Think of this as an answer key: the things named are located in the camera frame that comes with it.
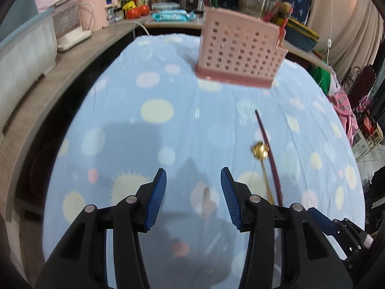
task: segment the tablecloth pattern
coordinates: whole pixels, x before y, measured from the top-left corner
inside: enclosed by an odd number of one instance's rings
[[[260,163],[250,151],[262,139],[255,109],[270,139],[284,205],[316,206],[331,219],[348,217],[363,227],[353,153],[336,112],[306,70],[285,60],[271,89],[211,82],[194,74],[198,49],[199,38],[183,34],[136,38],[95,82],[53,168],[44,214],[46,259],[86,204],[114,205],[162,167],[163,204],[155,226],[140,234],[152,289],[237,288],[248,234],[231,223],[220,172],[228,166],[234,179],[266,198]],[[108,233],[114,287],[112,252]],[[274,286],[280,255],[277,246]]]

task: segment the brown chopstick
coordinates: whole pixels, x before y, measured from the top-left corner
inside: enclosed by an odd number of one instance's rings
[[[267,138],[266,131],[263,127],[261,118],[259,117],[258,110],[255,110],[255,115],[257,116],[258,124],[259,124],[259,127],[261,128],[263,142],[266,143],[270,149],[268,157],[269,157],[271,172],[273,174],[275,191],[277,192],[278,206],[283,206],[281,183],[280,183],[280,179],[278,177],[277,167],[276,167],[275,162],[274,162],[273,152],[271,150],[271,146],[270,146],[269,140]]]

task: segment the pink clothing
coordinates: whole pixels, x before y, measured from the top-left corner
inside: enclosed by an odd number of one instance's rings
[[[336,94],[328,97],[328,99],[340,118],[350,145],[353,145],[353,137],[359,126],[357,124],[356,116],[350,106],[348,96],[345,91],[340,88]]]

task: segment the wet wipes package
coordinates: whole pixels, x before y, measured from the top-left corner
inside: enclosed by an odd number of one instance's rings
[[[152,15],[156,21],[190,21],[195,18],[195,13],[187,13],[184,9],[170,9]]]

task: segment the silver screw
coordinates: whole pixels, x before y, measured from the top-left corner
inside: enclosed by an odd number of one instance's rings
[[[293,204],[293,210],[295,210],[297,212],[301,212],[303,210],[303,206],[300,205],[299,203],[294,203]]]
[[[253,203],[258,203],[261,201],[261,197],[260,196],[257,196],[257,195],[251,195],[249,200]]]
[[[93,206],[92,204],[89,204],[87,205],[84,210],[87,212],[87,213],[92,213],[94,210],[95,210],[95,206]]]
[[[137,198],[136,196],[129,196],[129,197],[127,197],[127,199],[126,199],[126,202],[127,202],[128,204],[133,204],[133,203],[135,203],[137,200],[138,200],[138,198]]]

